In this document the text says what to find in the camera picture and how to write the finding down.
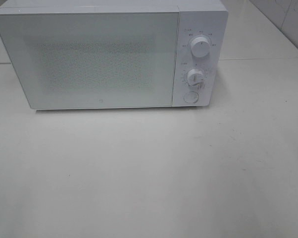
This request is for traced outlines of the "white microwave oven body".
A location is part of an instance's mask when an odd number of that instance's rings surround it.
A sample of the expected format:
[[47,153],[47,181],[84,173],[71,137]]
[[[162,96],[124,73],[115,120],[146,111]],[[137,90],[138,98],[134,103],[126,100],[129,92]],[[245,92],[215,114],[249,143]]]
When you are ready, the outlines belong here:
[[[164,107],[207,106],[228,20],[228,11],[219,0],[8,0],[0,6],[0,15],[172,12],[178,14],[173,93],[172,104]],[[210,41],[210,51],[203,58],[191,53],[190,42],[197,36],[205,36]],[[186,80],[187,72],[195,68],[205,73],[198,87],[189,86]],[[197,92],[199,100],[186,103],[184,95],[188,92]]]

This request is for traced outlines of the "white upper power knob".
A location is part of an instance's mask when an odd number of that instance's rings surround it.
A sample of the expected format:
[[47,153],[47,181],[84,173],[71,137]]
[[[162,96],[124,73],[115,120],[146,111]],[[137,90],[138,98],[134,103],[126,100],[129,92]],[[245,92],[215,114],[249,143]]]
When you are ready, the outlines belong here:
[[203,58],[210,51],[210,41],[205,36],[197,36],[191,40],[190,48],[194,57]]

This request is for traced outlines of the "white microwave door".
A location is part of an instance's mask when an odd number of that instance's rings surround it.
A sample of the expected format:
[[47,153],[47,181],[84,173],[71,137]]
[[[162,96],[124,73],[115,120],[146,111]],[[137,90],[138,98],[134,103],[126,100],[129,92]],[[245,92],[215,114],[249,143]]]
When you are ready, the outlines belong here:
[[0,15],[32,109],[172,104],[177,13]]

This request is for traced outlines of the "round door release button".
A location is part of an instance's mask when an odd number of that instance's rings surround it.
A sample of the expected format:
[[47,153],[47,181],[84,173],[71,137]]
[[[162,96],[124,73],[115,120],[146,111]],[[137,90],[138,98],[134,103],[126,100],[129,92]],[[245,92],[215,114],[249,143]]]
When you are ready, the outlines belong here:
[[188,92],[184,95],[184,101],[189,104],[194,104],[199,100],[199,94],[197,92]]

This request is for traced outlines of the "white timer knob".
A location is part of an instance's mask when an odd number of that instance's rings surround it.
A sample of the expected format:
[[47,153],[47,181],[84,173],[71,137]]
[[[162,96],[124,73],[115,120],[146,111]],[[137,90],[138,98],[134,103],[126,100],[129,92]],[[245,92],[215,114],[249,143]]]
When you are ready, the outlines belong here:
[[191,69],[186,74],[186,80],[189,86],[200,86],[205,78],[205,73],[202,69]]

